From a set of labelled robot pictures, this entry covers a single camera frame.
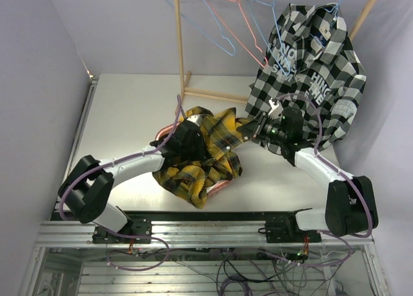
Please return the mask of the yellow plaid shirt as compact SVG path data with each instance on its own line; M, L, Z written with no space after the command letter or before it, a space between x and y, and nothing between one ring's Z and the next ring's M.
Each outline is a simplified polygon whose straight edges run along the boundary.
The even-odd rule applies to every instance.
M234 149L248 141L237 129L250 120L237 116L235 107L214 114L196 106L185 112L186 117L191 115L202 118L200 130L206 146L206 158L177 163L166 170L154 172L152 176L166 191L202 209L207 203L209 190L243 173L241 161Z

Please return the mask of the black white checkered shirt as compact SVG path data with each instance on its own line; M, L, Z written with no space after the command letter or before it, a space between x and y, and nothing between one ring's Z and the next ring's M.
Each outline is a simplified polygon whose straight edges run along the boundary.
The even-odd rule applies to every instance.
M286 77L275 64L260 68L245 108L255 117L269 109L271 98L295 93L282 105L301 110L303 137L320 151L347 135L367 78L345 20L333 21L324 11L331 6L288 4L277 22L292 72Z

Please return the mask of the blue hanger of plaid shirt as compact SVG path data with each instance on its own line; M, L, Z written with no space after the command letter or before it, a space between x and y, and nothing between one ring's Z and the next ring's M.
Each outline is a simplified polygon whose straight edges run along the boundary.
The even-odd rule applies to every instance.
M292 69L277 22L277 0L246 0L246 4L256 30L265 45L267 66L272 68L275 64L277 71L288 77Z

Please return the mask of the pink hanger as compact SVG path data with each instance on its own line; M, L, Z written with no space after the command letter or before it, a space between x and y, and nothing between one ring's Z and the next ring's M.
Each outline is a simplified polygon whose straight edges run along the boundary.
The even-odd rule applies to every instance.
M235 41L240 45L240 47L261 67L265 68L268 65L268 60L262 47L260 47L256 33L253 29L253 26L250 24L250 20L243 8L244 0L205 0L208 4L211 4L211 9L214 15L218 18L219 22L224 26L225 30L235 39ZM217 4L229 4L233 5L236 8L236 11L239 12L240 16L238 21L234 23L233 21L227 22L226 17L224 17L219 10L217 9ZM249 39L253 43L251 49L245 39L243 39L239 34L241 29L236 28L236 26L243 25L245 29L243 31L248 33Z

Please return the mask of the blue wire hanger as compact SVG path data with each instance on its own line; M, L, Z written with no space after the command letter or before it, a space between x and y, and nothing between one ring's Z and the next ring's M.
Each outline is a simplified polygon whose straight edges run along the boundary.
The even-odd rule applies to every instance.
M236 48L223 28L223 23L206 0L183 0L181 5L182 19L224 53L231 57L236 55Z

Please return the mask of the blue hanger of checkered shirt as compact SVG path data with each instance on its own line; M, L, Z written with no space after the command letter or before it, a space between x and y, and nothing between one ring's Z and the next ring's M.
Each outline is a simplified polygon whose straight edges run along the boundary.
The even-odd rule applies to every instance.
M337 21L338 18L338 13L339 13L339 7L341 5L341 3L343 2L343 0L339 0L338 2L336 2L334 4L334 6L331 6L330 8L324 8L324 11L328 12L329 14L332 15L333 17L333 21Z

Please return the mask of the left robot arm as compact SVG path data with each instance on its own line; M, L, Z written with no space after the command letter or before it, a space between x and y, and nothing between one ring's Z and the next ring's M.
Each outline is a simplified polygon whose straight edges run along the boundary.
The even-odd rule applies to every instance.
M201 133L202 118L191 115L172 126L162 140L152 141L140 152L112 161L99 161L86 155L75 165L58 191L61 204L67 205L75 219L93 222L108 230L116 242L125 242L139 232L137 224L108 200L113 188L145 173L164 171L174 164L206 157Z

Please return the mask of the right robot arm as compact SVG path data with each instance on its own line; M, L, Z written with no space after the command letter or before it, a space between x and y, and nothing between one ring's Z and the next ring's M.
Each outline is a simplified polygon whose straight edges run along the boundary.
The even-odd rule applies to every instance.
M295 108L275 108L237 128L246 139L278 146L282 157L303 170L327 193L322 210L306 209L295 213L285 224L285 236L300 241L310 230L327 230L335 236L368 237L378 227L379 218L371 180L343 171L315 151L306 141L304 118Z

